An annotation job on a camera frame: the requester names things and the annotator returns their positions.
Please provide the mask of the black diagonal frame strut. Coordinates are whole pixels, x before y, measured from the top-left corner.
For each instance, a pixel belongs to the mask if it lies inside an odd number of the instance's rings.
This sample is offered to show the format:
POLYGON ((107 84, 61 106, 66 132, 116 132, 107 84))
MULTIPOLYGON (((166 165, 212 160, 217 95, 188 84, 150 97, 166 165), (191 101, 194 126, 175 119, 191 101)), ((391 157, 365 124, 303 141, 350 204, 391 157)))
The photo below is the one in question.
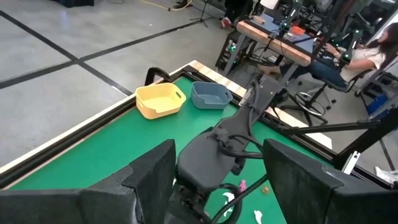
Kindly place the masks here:
POLYGON ((349 156, 357 151, 363 153, 378 140, 398 127, 398 108, 390 110, 390 112, 380 120, 375 128, 368 129, 360 137, 355 139, 351 144, 345 147, 333 160, 336 169, 341 169, 346 163, 349 156))

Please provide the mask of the black office chair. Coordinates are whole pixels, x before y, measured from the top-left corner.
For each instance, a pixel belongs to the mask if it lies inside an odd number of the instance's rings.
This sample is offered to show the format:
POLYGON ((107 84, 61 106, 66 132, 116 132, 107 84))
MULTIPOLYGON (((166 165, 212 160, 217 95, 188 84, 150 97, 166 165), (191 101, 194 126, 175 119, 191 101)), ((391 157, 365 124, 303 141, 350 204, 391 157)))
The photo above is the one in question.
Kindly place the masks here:
POLYGON ((346 82, 345 87, 340 87, 328 81, 324 78, 316 78, 316 80, 320 80, 323 82, 317 89, 313 89, 315 92, 314 95, 310 95, 308 92, 298 92, 295 95, 289 95, 289 98, 295 103, 295 105, 284 105, 281 106, 281 110, 294 110, 300 111, 303 113, 305 119, 308 122, 309 126, 313 126, 312 117, 322 121, 321 125, 328 124, 328 120, 323 116, 325 113, 331 109, 331 106, 336 103, 336 100, 330 100, 330 104, 328 106, 323 106, 319 101, 318 97, 325 92, 326 88, 334 89, 338 92, 348 93, 352 90, 359 79, 362 79, 367 73, 372 72, 373 70, 365 70, 360 74, 356 75, 349 82, 346 82))

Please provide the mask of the green table mat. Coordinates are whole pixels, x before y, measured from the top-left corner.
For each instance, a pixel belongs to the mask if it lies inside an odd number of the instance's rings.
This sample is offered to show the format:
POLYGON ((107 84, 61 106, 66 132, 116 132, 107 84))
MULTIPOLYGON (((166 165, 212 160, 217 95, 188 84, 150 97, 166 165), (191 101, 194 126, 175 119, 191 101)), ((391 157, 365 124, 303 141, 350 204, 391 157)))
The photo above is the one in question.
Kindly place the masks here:
MULTIPOLYGON (((10 190, 89 187, 122 169, 166 139, 175 140, 176 154, 178 155, 197 134, 214 126, 221 118, 232 116, 237 112, 237 108, 231 104, 223 111, 200 110, 193 105, 189 96, 192 82, 189 79, 181 78, 175 82, 175 85, 187 96, 186 102, 178 113, 148 120, 134 107, 116 121, 13 185, 10 190)), ((253 133, 259 142, 263 142, 267 138, 275 139, 331 166, 329 162, 320 159, 260 122, 253 127, 253 133)), ((249 187, 265 173, 262 161, 248 159, 239 176, 229 173, 223 182, 239 185, 240 181, 245 179, 246 185, 249 187)), ((211 218, 224 206, 227 200, 223 196, 224 192, 226 190, 218 189, 211 194, 205 207, 205 211, 211 218)), ((243 199, 243 210, 237 224, 257 224, 254 216, 255 210, 262 212, 262 224, 266 224, 267 219, 270 224, 286 224, 268 181, 243 199), (268 186, 268 194, 262 192, 264 186, 268 186)))

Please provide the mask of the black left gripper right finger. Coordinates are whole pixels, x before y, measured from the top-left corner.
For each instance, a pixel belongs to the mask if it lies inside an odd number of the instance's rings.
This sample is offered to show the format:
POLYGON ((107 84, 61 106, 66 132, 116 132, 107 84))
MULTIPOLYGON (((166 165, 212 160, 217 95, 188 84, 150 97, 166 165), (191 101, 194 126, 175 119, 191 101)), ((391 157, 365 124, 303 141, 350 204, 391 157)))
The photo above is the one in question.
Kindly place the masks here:
POLYGON ((398 190, 345 174, 273 139, 264 140, 263 158, 287 224, 398 224, 398 190))

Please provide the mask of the yellow plastic tub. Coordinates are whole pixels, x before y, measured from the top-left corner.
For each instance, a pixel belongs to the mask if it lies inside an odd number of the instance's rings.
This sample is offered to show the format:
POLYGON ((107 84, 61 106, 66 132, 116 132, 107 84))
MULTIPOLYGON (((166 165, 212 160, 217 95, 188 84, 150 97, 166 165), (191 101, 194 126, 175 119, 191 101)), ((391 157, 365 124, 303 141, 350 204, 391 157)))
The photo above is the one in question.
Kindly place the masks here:
POLYGON ((187 97, 177 85, 160 83, 136 89, 136 105, 146 119, 178 113, 187 97))

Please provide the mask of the blue storage bin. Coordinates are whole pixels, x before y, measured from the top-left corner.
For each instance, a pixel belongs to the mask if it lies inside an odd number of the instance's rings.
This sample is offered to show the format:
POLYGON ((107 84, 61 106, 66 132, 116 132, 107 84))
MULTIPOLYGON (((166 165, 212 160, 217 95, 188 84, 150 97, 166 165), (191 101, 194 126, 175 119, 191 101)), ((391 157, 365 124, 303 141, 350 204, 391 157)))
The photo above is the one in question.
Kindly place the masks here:
POLYGON ((376 110, 378 110, 384 103, 386 103, 388 100, 388 97, 386 96, 385 93, 375 97, 375 99, 370 102, 370 104, 367 105, 366 109, 368 112, 368 115, 373 114, 376 110))

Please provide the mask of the thin black frame bar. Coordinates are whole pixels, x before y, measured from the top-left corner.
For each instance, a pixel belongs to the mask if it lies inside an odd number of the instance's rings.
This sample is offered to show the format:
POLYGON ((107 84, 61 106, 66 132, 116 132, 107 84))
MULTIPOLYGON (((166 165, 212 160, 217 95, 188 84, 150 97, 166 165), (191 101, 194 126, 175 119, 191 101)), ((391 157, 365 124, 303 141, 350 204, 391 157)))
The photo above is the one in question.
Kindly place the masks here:
POLYGON ((310 134, 372 129, 378 127, 379 125, 381 125, 380 121, 358 121, 355 123, 327 124, 309 127, 278 126, 278 128, 286 134, 310 134))

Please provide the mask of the person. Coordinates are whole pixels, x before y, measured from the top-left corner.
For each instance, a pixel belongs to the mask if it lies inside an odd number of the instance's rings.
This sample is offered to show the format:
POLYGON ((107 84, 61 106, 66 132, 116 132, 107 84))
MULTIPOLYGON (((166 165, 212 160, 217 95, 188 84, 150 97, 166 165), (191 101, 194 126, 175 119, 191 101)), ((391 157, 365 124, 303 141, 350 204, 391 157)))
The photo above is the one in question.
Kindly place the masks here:
POLYGON ((342 53, 332 45, 326 44, 325 50, 333 54, 333 58, 312 60, 308 66, 299 66, 290 79, 295 80, 309 73, 315 79, 326 80, 345 88, 348 82, 361 72, 381 68, 396 45, 398 45, 398 22, 386 27, 378 39, 353 49, 350 63, 343 68, 339 69, 334 62, 342 56, 342 53))
POLYGON ((232 27, 235 20, 245 11, 248 0, 225 0, 226 8, 224 17, 221 19, 221 28, 232 27))

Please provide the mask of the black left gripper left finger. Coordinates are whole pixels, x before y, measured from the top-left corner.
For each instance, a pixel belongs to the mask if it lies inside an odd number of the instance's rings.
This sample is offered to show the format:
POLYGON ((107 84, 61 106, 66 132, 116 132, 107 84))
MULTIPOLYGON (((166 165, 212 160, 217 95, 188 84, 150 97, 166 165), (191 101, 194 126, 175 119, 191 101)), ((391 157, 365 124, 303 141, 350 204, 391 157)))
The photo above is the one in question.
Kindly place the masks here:
POLYGON ((168 139, 85 189, 2 190, 0 224, 163 224, 175 158, 168 139))

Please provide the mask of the black C-clamp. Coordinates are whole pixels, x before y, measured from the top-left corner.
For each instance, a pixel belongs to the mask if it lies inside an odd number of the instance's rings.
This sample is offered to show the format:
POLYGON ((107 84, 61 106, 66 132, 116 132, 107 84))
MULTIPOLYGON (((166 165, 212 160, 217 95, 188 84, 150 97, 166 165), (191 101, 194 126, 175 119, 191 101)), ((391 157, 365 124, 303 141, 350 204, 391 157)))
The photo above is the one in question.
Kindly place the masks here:
POLYGON ((163 78, 166 81, 170 81, 170 75, 159 67, 151 67, 147 71, 146 80, 144 85, 148 86, 155 82, 155 77, 163 78))

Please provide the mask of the silver metal bracket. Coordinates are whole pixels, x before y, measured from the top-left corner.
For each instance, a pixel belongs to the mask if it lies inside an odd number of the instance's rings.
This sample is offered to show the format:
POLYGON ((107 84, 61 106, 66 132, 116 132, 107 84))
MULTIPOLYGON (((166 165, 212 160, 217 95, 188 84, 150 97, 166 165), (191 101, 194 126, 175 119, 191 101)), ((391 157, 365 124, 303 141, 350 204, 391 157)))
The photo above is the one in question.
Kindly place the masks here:
POLYGON ((252 92, 252 88, 248 89, 248 90, 245 92, 245 94, 243 95, 241 101, 239 102, 239 106, 242 106, 243 104, 245 104, 245 102, 247 101, 247 99, 250 98, 251 92, 252 92))

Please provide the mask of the blue-grey plastic tub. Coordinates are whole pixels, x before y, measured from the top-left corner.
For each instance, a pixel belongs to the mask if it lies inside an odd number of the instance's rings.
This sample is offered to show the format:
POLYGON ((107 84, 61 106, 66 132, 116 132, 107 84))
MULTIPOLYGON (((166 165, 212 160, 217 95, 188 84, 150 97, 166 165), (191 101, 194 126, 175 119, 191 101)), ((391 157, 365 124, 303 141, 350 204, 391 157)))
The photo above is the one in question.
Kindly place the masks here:
POLYGON ((204 110, 223 110, 233 99, 231 92, 222 84, 193 82, 191 100, 194 106, 204 110))

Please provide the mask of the white frame bracket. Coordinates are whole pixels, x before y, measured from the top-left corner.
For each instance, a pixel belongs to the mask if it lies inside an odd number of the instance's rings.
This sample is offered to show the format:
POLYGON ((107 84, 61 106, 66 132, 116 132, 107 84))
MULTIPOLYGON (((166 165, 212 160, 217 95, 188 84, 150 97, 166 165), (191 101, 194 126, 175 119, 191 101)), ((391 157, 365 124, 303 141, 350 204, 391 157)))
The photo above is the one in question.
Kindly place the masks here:
POLYGON ((354 153, 352 153, 349 158, 346 160, 343 168, 341 169, 341 171, 345 174, 350 175, 360 157, 361 153, 358 151, 354 151, 354 153))

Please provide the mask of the wooden workbench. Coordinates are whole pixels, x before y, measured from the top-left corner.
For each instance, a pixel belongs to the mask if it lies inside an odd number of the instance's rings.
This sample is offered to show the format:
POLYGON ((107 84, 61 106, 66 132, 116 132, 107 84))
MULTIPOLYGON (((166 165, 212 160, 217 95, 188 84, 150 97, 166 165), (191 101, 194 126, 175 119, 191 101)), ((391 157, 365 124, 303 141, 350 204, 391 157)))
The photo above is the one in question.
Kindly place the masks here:
POLYGON ((265 24, 261 25, 251 20, 239 21, 236 24, 236 30, 239 32, 239 38, 236 44, 235 50, 232 52, 228 63, 226 64, 223 75, 227 76, 231 71, 234 61, 243 46, 243 42, 246 38, 255 40, 259 44, 264 44, 268 49, 283 55, 285 58, 290 59, 294 64, 289 68, 288 74, 291 75, 296 68, 300 65, 306 67, 310 65, 312 61, 313 52, 313 40, 306 40, 308 35, 294 35, 299 39, 299 43, 293 44, 288 40, 273 39, 270 40, 269 34, 277 30, 279 26, 273 23, 273 18, 267 14, 261 14, 261 18, 265 19, 265 24))

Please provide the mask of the black tripod stand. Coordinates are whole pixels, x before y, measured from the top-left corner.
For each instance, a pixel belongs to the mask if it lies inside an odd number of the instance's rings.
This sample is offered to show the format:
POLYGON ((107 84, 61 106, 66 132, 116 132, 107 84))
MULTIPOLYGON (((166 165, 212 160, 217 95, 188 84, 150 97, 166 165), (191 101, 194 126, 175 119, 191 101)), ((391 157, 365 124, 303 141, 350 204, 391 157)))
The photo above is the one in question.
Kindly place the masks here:
POLYGON ((209 28, 208 24, 207 24, 207 20, 211 19, 212 16, 209 16, 207 18, 205 18, 205 14, 206 14, 206 8, 208 5, 208 0, 203 0, 203 7, 200 9, 200 16, 199 17, 191 17, 189 18, 189 21, 191 21, 190 25, 193 26, 195 24, 201 24, 206 28, 209 28))

